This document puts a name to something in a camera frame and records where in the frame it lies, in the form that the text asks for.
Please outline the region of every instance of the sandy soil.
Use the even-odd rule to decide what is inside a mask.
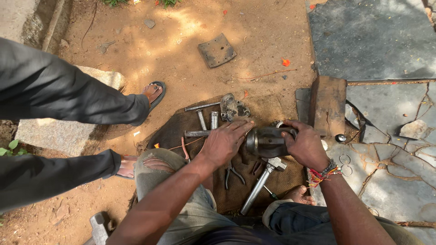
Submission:
[[[121,8],[97,1],[95,20],[82,48],[94,6],[93,0],[74,1],[65,37],[69,47],[61,49],[60,57],[75,65],[122,73],[128,81],[124,94],[138,93],[154,80],[167,85],[167,95],[143,125],[108,129],[100,145],[102,151],[111,148],[135,155],[135,143],[161,127],[177,109],[227,92],[241,99],[244,90],[248,96],[275,95],[285,114],[297,118],[294,92],[310,86],[315,78],[303,0],[186,0],[167,10],[155,7],[152,1]],[[149,29],[145,19],[153,19],[156,26]],[[210,69],[197,46],[220,33],[226,35],[237,56]],[[113,40],[106,53],[99,54],[96,46]],[[281,65],[281,57],[290,60],[289,67]],[[298,70],[252,81],[234,78],[290,68]],[[0,244],[81,245],[91,236],[89,218],[106,210],[111,218],[121,221],[134,189],[134,181],[111,177],[8,212],[0,229]],[[69,214],[55,226],[61,206]]]

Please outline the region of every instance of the screwdriver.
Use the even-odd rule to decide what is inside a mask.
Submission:
[[[268,190],[268,188],[266,188],[265,185],[263,185],[263,188],[265,188],[268,192],[269,192],[269,197],[275,200],[279,200],[279,198],[277,197],[277,195],[274,192],[271,192],[270,190]]]

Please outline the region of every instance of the trouser leg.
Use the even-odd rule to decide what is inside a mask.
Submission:
[[[263,221],[276,232],[280,242],[293,245],[337,244],[326,207],[295,203],[292,200],[276,202],[278,205],[274,207],[273,203],[265,211],[265,214],[271,215],[269,218],[263,217]],[[412,233],[394,222],[377,216],[375,218],[397,245],[423,244]]]
[[[145,95],[123,95],[57,56],[0,38],[1,119],[141,124]]]
[[[173,171],[158,170],[153,166],[147,166],[147,164],[145,166],[143,161],[151,157],[167,163]],[[185,163],[186,160],[181,156],[162,148],[143,153],[135,164],[138,200],[141,200],[149,191],[182,168]],[[212,194],[203,185],[200,185],[160,238],[158,245],[192,244],[206,232],[224,226],[236,226],[236,224],[216,212]]]
[[[121,156],[112,150],[72,158],[0,157],[0,212],[108,178],[118,172],[120,164]]]

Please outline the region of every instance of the ripped jeans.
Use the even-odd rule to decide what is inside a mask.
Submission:
[[[159,159],[163,163],[150,159]],[[138,200],[186,163],[181,156],[162,148],[143,153],[135,164]],[[381,217],[376,219],[398,245],[423,244],[394,222]],[[291,199],[279,200],[269,205],[262,221],[275,232],[275,238],[283,244],[336,244],[326,207],[299,204]],[[237,224],[216,212],[212,193],[200,185],[162,235],[158,245],[190,245],[204,234],[225,226]]]

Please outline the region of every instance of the wooden block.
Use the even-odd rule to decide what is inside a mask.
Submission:
[[[309,125],[317,129],[321,137],[344,134],[347,81],[318,76],[310,93]]]

